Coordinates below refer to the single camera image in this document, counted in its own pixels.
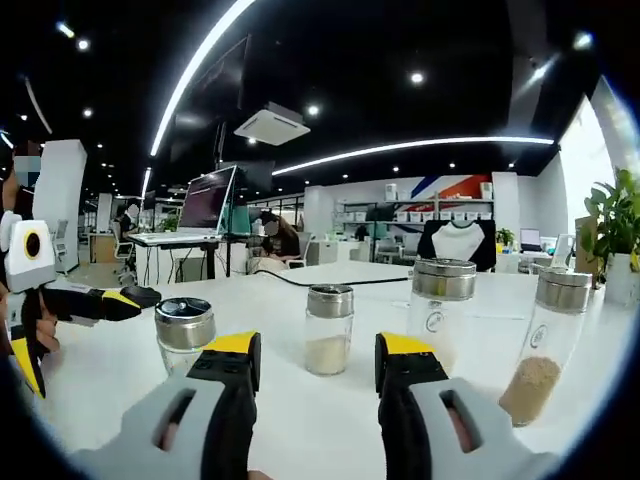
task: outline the metal lid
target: metal lid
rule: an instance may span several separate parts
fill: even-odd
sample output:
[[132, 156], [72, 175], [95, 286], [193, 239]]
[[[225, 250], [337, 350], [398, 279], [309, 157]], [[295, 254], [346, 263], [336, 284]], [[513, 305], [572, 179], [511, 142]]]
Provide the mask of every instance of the metal lid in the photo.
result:
[[587, 310], [590, 286], [591, 274], [541, 269], [536, 303], [559, 313], [582, 313]]
[[307, 309], [320, 318], [341, 318], [353, 313], [353, 288], [347, 285], [319, 284], [309, 288]]
[[158, 339], [177, 350], [204, 347], [216, 334], [211, 304], [199, 298], [163, 300], [156, 305], [155, 319]]
[[476, 264], [463, 260], [433, 258], [417, 260], [414, 266], [413, 293], [440, 300], [460, 301], [473, 297]]

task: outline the black ceiling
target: black ceiling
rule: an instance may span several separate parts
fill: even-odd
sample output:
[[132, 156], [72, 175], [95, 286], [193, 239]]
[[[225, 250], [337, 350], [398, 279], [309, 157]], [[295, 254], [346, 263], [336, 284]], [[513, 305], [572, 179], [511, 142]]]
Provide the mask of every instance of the black ceiling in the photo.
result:
[[[212, 170], [213, 134], [176, 163], [169, 162], [170, 139], [157, 157], [149, 157], [149, 150], [182, 71], [232, 3], [16, 2], [9, 23], [20, 28], [2, 34], [0, 128], [14, 142], [80, 138], [88, 153], [87, 194], [118, 188], [121, 194], [137, 195], [147, 166], [153, 167], [150, 188], [159, 194], [164, 191], [161, 185], [185, 184]], [[535, 6], [545, 29], [542, 35], [519, 35], [530, 39], [525, 47], [513, 35], [519, 3]], [[599, 73], [596, 52], [572, 49], [576, 33], [585, 28], [585, 16], [570, 3], [546, 3], [257, 0], [205, 62], [211, 65], [251, 34], [243, 110], [229, 119], [223, 159], [268, 159], [283, 167], [374, 145], [500, 134], [507, 127], [509, 133], [558, 140]], [[79, 52], [75, 40], [55, 29], [60, 20], [91, 41], [87, 52]], [[531, 120], [514, 124], [514, 58], [526, 58], [535, 68], [556, 54], [557, 63], [541, 81]], [[409, 81], [413, 71], [425, 75], [418, 87]], [[31, 105], [24, 75], [52, 135]], [[305, 116], [309, 134], [280, 147], [250, 146], [233, 135], [268, 101], [301, 113], [315, 103], [321, 112], [316, 118]], [[94, 110], [92, 118], [82, 117], [85, 107]], [[26, 122], [21, 114], [28, 115]], [[555, 148], [474, 144], [389, 152], [278, 176], [274, 191], [280, 187], [285, 193], [300, 192], [304, 180], [340, 183], [344, 173], [349, 181], [484, 173], [506, 170], [513, 160], [518, 173], [536, 174]], [[0, 144], [0, 152], [6, 158], [8, 149]], [[451, 162], [455, 169], [449, 168]], [[114, 168], [103, 168], [102, 163]], [[397, 174], [393, 166], [400, 168]]]

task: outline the glass jar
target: glass jar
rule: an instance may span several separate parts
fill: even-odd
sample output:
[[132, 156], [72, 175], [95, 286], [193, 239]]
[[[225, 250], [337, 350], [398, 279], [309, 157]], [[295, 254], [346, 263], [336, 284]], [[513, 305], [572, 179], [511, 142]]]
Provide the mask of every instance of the glass jar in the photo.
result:
[[216, 334], [209, 302], [180, 297], [156, 305], [156, 332], [162, 361], [169, 375], [186, 375]]
[[475, 281], [473, 262], [433, 258], [416, 260], [413, 267], [407, 334], [433, 347], [447, 375], [456, 360], [451, 326], [464, 320]]
[[307, 296], [305, 367], [316, 375], [337, 375], [347, 368], [353, 328], [353, 289], [314, 285]]
[[513, 426], [533, 422], [549, 399], [580, 338], [591, 275], [542, 269], [516, 372], [499, 404]]

